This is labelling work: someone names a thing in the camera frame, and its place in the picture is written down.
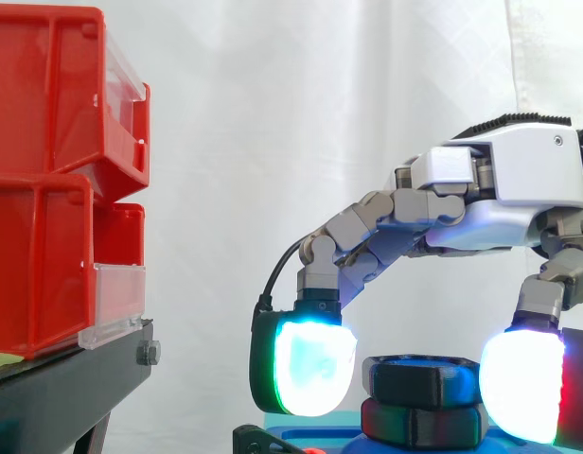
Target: bolt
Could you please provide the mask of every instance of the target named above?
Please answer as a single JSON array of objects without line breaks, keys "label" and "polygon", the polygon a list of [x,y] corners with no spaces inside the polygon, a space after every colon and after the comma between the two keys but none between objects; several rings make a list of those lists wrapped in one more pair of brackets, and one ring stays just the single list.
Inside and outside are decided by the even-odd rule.
[{"label": "bolt", "polygon": [[142,340],[136,350],[136,362],[141,366],[156,366],[161,358],[159,340]]},{"label": "bolt", "polygon": [[247,449],[245,449],[245,452],[247,454],[260,454],[260,451],[262,449],[260,448],[260,445],[258,443],[252,443],[249,446],[247,446]]}]

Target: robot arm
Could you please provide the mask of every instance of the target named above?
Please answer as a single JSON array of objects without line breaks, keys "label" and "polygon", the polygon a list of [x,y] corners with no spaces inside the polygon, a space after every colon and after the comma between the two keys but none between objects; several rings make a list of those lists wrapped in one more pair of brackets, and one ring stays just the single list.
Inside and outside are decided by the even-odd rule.
[{"label": "robot arm", "polygon": [[583,301],[583,162],[568,124],[505,115],[397,168],[392,191],[367,194],[304,239],[298,302],[337,290],[344,307],[402,255],[527,246],[552,258],[525,280],[516,322],[557,325],[561,310]]},{"label": "robot arm", "polygon": [[[547,418],[539,427],[544,436],[529,428],[518,436],[548,443],[561,434],[567,446],[582,443],[583,334],[561,336],[558,321],[583,302],[583,131],[578,135],[569,118],[505,115],[408,161],[389,185],[294,245],[303,268],[293,311],[273,311],[270,292],[293,248],[277,264],[254,313],[255,402],[265,411],[307,416],[333,410],[350,384],[356,345],[340,326],[341,309],[402,255],[530,247],[548,261],[521,287],[508,329],[514,332],[486,346],[482,396],[494,420],[508,409],[518,411],[511,414],[517,424],[534,414]],[[563,357],[565,344],[571,354]],[[521,398],[509,401],[509,389],[519,389]]]}]

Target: white curtain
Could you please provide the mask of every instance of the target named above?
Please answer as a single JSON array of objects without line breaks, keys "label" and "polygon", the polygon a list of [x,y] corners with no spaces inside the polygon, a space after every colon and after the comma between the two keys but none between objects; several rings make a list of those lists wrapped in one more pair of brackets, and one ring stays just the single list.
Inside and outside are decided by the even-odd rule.
[{"label": "white curtain", "polygon": [[[152,89],[150,189],[132,199],[147,209],[146,315],[163,356],[114,411],[107,454],[227,453],[234,427],[261,424],[247,367],[257,295],[295,239],[396,164],[517,109],[583,124],[583,1],[59,3],[103,9]],[[520,250],[399,260],[344,311],[359,347],[341,408],[364,400],[367,356],[478,360],[538,264]],[[583,327],[583,307],[565,322]]]}]

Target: metal bracket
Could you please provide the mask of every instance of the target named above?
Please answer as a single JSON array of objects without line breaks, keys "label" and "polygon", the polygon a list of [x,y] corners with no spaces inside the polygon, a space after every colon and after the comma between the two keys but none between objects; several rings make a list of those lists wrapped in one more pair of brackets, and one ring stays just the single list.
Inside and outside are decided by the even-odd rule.
[{"label": "metal bracket", "polygon": [[245,425],[233,430],[233,454],[306,454],[302,449],[276,438],[258,426]]}]

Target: stacked storage bins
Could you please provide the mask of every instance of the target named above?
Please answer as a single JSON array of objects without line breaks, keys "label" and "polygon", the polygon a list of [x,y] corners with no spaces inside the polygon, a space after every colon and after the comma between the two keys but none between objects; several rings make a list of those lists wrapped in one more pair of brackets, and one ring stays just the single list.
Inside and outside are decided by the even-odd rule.
[{"label": "stacked storage bins", "polygon": [[0,5],[0,354],[141,328],[149,100],[100,10]]}]

